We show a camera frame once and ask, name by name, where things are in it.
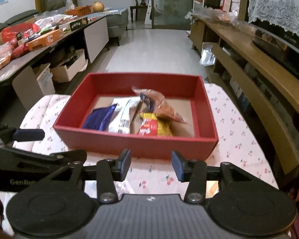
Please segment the blue foil snack bag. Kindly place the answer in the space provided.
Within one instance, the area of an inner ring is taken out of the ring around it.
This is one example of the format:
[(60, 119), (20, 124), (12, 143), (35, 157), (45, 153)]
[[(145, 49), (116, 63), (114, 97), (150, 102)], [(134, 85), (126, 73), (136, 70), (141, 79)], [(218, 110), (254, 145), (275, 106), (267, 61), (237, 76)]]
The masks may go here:
[(96, 131), (106, 131), (111, 122), (116, 107), (117, 104), (113, 104), (109, 107), (94, 109), (86, 118), (83, 124), (83, 128)]

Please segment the brown tofu snack packet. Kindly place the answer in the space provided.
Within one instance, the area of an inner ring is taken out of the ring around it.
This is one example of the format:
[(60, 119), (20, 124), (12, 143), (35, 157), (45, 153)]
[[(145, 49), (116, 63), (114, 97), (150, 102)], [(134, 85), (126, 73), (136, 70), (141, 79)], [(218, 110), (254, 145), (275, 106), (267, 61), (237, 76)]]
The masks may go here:
[(132, 87), (132, 91), (138, 95), (143, 103), (154, 113), (156, 117), (186, 123), (186, 120), (176, 112), (167, 102), (165, 96), (153, 89)]

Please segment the cherry print tablecloth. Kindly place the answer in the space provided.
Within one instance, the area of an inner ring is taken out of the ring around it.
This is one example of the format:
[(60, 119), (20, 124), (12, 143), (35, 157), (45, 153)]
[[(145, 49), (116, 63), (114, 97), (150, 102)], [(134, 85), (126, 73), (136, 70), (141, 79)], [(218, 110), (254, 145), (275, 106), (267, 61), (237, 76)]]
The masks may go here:
[[(216, 84), (206, 84), (219, 142), (206, 160), (209, 166), (231, 162), (259, 179), (277, 187), (263, 150), (233, 101)], [(41, 98), (25, 115), (21, 128), (41, 128), (45, 138), (39, 142), (14, 142), (13, 147), (49, 155), (68, 151), (53, 124), (68, 102), (69, 95), (53, 94)], [(187, 184), (180, 183), (171, 162), (133, 158), (124, 182), (115, 184), (119, 193), (179, 194), (184, 196)]]

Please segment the long side table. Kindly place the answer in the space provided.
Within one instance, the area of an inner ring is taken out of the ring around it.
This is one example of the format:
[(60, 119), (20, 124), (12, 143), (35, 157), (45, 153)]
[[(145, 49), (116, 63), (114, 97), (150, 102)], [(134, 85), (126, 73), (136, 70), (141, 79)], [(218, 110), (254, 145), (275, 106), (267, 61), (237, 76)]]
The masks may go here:
[(0, 85), (11, 83), (23, 107), (30, 109), (45, 95), (36, 80), (32, 65), (67, 38), (75, 37), (85, 42), (85, 54), (89, 63), (92, 63), (109, 41), (106, 17), (98, 16), (72, 32), (64, 33), (62, 29), (50, 31), (27, 43), (30, 52), (10, 61), (0, 70)]

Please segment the red yellow snack packet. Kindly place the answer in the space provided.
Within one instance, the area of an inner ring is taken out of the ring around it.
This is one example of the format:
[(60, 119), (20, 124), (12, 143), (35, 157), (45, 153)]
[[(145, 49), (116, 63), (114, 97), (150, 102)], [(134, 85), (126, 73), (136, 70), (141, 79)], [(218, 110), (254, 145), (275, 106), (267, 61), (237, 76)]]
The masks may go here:
[(141, 126), (137, 132), (141, 136), (173, 136), (170, 124), (171, 121), (158, 118), (154, 113), (141, 112)]

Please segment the white pouch in box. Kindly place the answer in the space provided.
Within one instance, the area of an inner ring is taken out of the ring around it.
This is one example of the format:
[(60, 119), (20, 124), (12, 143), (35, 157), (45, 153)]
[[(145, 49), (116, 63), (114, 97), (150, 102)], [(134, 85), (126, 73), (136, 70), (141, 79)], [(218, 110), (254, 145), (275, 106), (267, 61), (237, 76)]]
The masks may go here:
[(140, 97), (114, 98), (112, 105), (116, 105), (108, 131), (118, 134), (130, 134), (131, 123), (140, 103)]

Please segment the red cardboard box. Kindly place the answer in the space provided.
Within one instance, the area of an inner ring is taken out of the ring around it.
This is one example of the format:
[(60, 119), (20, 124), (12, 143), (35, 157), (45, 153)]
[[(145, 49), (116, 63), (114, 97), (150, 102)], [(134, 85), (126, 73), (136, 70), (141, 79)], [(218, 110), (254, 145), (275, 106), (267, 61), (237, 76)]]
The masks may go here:
[[(107, 107), (115, 98), (133, 97), (132, 87), (161, 92), (186, 123), (172, 122), (172, 136), (141, 136), (141, 119), (135, 116), (130, 134), (84, 129), (98, 107)], [(120, 154), (125, 148), (138, 158), (171, 158), (176, 150), (189, 159), (206, 160), (219, 139), (203, 80), (198, 75), (166, 73), (91, 73), (73, 92), (53, 125), (70, 149)]]

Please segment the white storage box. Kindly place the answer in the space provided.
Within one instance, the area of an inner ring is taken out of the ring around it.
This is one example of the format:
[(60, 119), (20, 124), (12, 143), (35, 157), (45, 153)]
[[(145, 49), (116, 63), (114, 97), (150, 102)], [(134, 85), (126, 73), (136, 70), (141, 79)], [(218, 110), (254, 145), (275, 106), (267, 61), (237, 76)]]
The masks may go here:
[(58, 66), (50, 69), (52, 79), (58, 83), (70, 82), (76, 74), (87, 69), (88, 60), (85, 58), (84, 49), (75, 52), (61, 62)]

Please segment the orange cardboard box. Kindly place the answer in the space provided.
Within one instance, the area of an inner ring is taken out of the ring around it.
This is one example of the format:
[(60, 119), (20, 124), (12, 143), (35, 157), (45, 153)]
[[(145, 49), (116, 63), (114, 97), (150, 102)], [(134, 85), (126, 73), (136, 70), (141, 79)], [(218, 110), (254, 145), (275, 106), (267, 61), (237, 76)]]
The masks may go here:
[(40, 37), (35, 38), (34, 40), (27, 43), (27, 47), (30, 51), (34, 51), (46, 46), (49, 46), (50, 44), (56, 42), (60, 38), (64, 36), (64, 32), (62, 29), (56, 29), (53, 31), (50, 31), (44, 35), (41, 35)]

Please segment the red plastic bag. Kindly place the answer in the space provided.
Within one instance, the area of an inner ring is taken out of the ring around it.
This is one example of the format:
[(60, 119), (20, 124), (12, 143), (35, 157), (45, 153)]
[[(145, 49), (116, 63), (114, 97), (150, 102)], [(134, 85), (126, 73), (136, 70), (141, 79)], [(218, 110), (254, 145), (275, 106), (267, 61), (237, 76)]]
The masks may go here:
[(17, 34), (21, 33), (25, 42), (29, 42), (40, 36), (41, 28), (34, 23), (20, 23), (13, 26), (4, 28), (1, 32), (2, 40), (4, 43), (10, 42), (17, 38)]

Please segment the wooden tv cabinet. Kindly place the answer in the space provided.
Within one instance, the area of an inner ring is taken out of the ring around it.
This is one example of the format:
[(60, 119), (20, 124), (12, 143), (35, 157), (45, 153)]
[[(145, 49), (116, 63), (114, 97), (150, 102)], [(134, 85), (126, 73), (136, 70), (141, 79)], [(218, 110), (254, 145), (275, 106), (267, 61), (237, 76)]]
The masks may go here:
[(255, 38), (228, 23), (194, 15), (190, 39), (210, 45), (208, 75), (231, 77), (234, 100), (276, 175), (299, 175), (299, 80), (255, 45)]

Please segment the clear plastic bag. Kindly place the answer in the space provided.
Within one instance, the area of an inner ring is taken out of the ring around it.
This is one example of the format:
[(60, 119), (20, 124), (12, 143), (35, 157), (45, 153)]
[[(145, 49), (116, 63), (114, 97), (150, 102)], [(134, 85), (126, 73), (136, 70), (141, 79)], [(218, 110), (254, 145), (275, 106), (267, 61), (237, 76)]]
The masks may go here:
[(215, 55), (212, 52), (213, 43), (203, 42), (201, 48), (200, 65), (212, 66), (215, 63)]

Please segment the orange basket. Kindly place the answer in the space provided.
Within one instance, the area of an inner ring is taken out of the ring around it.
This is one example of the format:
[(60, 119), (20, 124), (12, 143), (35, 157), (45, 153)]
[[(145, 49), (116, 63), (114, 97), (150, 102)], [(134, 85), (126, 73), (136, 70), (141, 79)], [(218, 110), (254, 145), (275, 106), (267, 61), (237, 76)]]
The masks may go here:
[(92, 13), (91, 5), (79, 6), (79, 7), (75, 7), (74, 9), (70, 9), (66, 11), (67, 15), (78, 16), (78, 17), (90, 15), (91, 13)]

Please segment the yellow pomelo fruit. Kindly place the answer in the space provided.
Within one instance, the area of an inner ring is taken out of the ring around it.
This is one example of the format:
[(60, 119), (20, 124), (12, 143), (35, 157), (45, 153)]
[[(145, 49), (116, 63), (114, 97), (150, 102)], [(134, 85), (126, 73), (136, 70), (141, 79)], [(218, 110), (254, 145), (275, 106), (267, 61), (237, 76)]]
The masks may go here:
[(105, 10), (105, 6), (103, 3), (101, 3), (100, 1), (96, 1), (93, 3), (92, 6), (93, 12), (102, 12)]

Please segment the grey sofa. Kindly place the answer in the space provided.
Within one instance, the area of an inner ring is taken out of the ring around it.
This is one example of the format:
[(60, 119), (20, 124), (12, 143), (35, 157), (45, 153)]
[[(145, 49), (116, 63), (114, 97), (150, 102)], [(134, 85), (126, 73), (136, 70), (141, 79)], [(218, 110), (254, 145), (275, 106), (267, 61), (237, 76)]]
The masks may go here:
[(118, 8), (112, 12), (115, 12), (115, 14), (106, 16), (108, 36), (117, 42), (117, 46), (120, 46), (120, 38), (128, 26), (128, 9)]

